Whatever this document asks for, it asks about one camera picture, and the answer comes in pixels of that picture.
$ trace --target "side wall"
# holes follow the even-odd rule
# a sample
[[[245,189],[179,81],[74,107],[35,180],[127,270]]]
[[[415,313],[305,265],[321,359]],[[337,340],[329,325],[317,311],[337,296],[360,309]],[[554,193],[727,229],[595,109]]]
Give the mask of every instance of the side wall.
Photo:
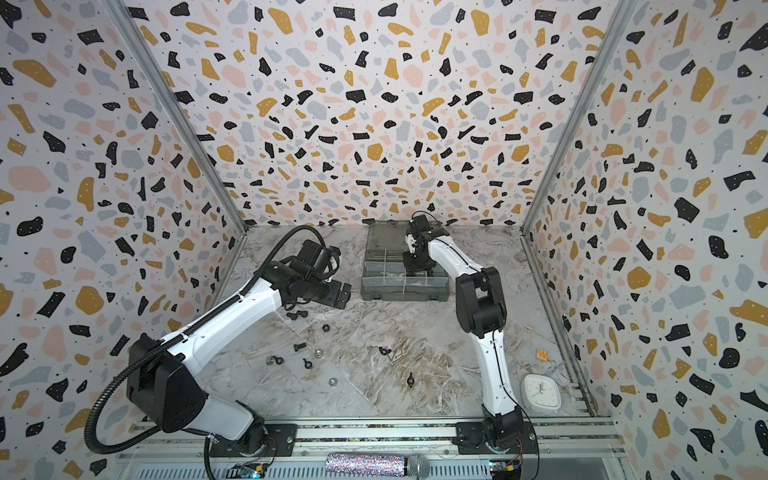
[[[107,478],[89,409],[140,334],[210,305],[237,239],[101,4],[3,3],[0,477]],[[99,436],[142,416],[120,389]]]
[[[638,478],[768,478],[766,21],[765,2],[638,2],[536,213]]]
[[[243,217],[525,216],[614,0],[130,0]]]

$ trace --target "terrazzo patterned wallpaper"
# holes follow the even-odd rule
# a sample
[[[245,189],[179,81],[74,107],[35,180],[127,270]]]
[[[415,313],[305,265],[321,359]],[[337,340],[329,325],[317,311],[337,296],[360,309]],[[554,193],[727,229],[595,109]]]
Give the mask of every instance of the terrazzo patterned wallpaper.
[[[249,224],[519,223],[612,0],[130,0]]]
[[[0,0],[0,478],[107,478],[83,426],[210,305],[231,220],[98,2]],[[118,390],[100,438],[143,414]]]
[[[768,478],[766,22],[638,2],[531,233],[638,478]]]

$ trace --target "marble surface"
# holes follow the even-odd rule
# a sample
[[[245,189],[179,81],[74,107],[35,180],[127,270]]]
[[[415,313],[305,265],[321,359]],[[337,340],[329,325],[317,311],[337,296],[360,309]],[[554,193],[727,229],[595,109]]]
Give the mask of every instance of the marble surface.
[[[239,289],[273,245],[291,227],[254,227],[233,268],[224,294]],[[345,310],[311,303],[307,318],[291,320],[282,309],[255,323],[220,352],[197,377],[203,388],[238,399],[264,416],[482,416],[478,360],[455,316],[455,297],[447,302],[363,301],[359,295],[367,227],[319,227],[326,244],[338,246],[342,262],[336,280],[352,285]],[[515,395],[529,373],[547,375],[561,386],[563,408],[551,414],[577,415],[578,404],[554,340],[533,275],[515,230],[449,229],[476,262],[502,275],[508,307],[505,351]],[[312,237],[298,233],[278,258],[298,253]],[[329,332],[322,331],[323,324]],[[308,347],[294,352],[293,345]],[[389,356],[379,347],[392,349]],[[314,357],[321,349],[323,357]],[[548,361],[536,350],[549,353]],[[272,355],[283,365],[267,365]],[[313,363],[305,369],[303,359]],[[406,380],[413,374],[415,385]],[[329,380],[337,379],[331,388]]]

